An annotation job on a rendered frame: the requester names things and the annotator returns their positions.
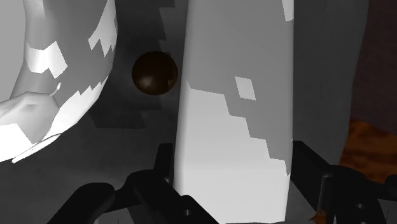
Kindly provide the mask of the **dark brown ball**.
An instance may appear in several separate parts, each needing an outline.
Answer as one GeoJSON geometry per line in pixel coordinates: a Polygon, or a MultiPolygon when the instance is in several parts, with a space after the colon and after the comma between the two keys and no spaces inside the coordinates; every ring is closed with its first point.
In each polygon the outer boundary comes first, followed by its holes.
{"type": "Polygon", "coordinates": [[[132,67],[132,81],[144,94],[162,95],[178,80],[178,67],[165,52],[153,51],[140,55],[132,67]]]}

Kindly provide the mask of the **tall white block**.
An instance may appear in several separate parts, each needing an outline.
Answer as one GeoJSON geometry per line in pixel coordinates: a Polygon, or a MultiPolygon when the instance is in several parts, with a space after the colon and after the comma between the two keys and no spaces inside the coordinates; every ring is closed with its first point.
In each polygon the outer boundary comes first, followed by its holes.
{"type": "Polygon", "coordinates": [[[284,221],[294,0],[189,0],[175,187],[220,224],[284,221]]]}

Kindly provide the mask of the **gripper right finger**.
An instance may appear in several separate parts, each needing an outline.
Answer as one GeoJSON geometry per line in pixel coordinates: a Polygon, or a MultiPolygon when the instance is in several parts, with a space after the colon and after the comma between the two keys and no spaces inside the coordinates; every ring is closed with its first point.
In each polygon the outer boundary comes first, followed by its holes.
{"type": "Polygon", "coordinates": [[[397,174],[376,183],[293,141],[291,180],[315,211],[326,213],[326,224],[397,224],[397,174]]]}

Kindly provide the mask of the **white rounded vase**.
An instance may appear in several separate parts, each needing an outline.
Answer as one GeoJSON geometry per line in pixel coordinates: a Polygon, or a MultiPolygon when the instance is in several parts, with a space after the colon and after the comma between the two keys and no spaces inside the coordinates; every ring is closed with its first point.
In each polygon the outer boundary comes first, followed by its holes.
{"type": "Polygon", "coordinates": [[[113,67],[115,0],[22,0],[24,60],[0,102],[0,162],[54,142],[99,98],[113,67]]]}

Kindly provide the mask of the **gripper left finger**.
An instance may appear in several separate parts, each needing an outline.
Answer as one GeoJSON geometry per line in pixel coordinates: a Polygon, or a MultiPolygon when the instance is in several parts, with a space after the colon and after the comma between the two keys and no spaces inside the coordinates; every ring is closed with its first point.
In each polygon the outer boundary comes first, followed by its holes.
{"type": "Polygon", "coordinates": [[[134,224],[219,224],[195,199],[173,187],[174,146],[162,143],[153,169],[128,175],[118,190],[109,183],[79,187],[47,224],[94,224],[102,214],[137,206],[134,224]]]}

